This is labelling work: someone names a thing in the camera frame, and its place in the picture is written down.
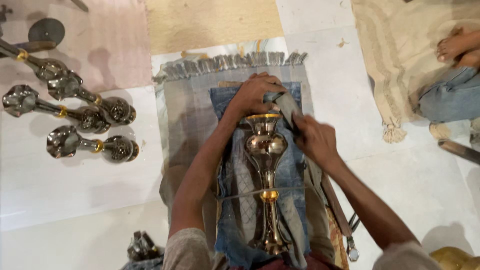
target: chrome candle holder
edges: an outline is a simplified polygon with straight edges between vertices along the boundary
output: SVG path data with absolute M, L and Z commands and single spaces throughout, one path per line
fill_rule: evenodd
M 260 174 L 262 189 L 275 188 L 275 171 L 288 146 L 283 135 L 275 132 L 280 119 L 280 114 L 271 113 L 245 118 L 253 129 L 253 135 L 245 142 L 245 152 Z M 264 223 L 259 247 L 268 254 L 287 252 L 291 242 L 285 239 L 280 230 L 276 209 L 278 191 L 263 191 L 260 198 L 264 202 Z
M 134 160 L 140 151 L 138 144 L 125 136 L 113 136 L 102 142 L 99 139 L 85 139 L 74 126 L 61 126 L 47 137 L 47 152 L 54 158 L 72 157 L 77 150 L 102 153 L 112 163 Z
M 24 49 L 18 49 L 0 39 L 0 52 L 29 66 L 37 78 L 47 84 L 48 93 L 57 100 L 79 98 L 98 106 L 105 119 L 111 124 L 130 124 L 135 120 L 136 111 L 123 98 L 102 98 L 82 87 L 83 80 L 74 71 L 57 59 L 40 59 L 31 56 Z
M 3 95 L 5 111 L 15 117 L 31 111 L 51 114 L 57 118 L 66 118 L 73 122 L 78 131 L 84 133 L 105 133 L 111 126 L 105 120 L 103 112 L 95 106 L 67 109 L 62 105 L 53 105 L 38 98 L 38 92 L 27 85 L 12 87 Z

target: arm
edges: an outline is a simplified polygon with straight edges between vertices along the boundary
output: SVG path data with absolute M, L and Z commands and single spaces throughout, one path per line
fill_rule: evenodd
M 267 92 L 283 92 L 285 88 L 275 76 L 266 72 L 252 74 L 244 82 L 227 107 L 218 126 L 193 159 L 175 195 L 168 238 L 186 228 L 204 229 L 202 200 L 211 184 L 217 166 L 240 119 L 248 114 L 267 113 L 271 103 L 264 104 Z
M 299 148 L 337 182 L 381 249 L 385 250 L 393 243 L 418 243 L 403 221 L 340 158 L 333 127 L 319 124 L 310 116 L 294 115 L 293 119 L 302 131 L 302 136 L 297 140 Z

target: grinding disc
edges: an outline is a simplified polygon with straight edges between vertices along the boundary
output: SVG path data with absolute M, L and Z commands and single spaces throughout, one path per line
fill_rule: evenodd
M 57 45 L 65 36 L 65 27 L 56 19 L 45 18 L 34 23 L 28 31 L 28 41 L 53 41 Z

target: wooden handle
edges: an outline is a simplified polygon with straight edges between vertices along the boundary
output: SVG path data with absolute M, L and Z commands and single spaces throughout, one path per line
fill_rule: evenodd
M 328 177 L 328 174 L 322 172 L 322 181 L 321 181 L 322 188 L 324 189 L 325 196 L 327 197 L 328 203 L 330 204 L 330 208 L 332 209 L 333 215 L 338 222 L 338 226 L 342 231 L 344 236 L 352 236 L 352 229 L 348 224 L 348 220 L 345 217 L 345 214 L 340 206 L 338 198 L 336 197 L 335 190 L 333 190 L 332 183 Z

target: grey shirt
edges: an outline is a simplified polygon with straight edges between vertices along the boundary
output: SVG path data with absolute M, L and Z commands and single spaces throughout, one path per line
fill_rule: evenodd
M 210 257 L 205 233 L 197 228 L 175 233 L 165 247 L 163 270 L 218 269 Z M 417 243 L 390 245 L 378 258 L 373 270 L 441 270 Z

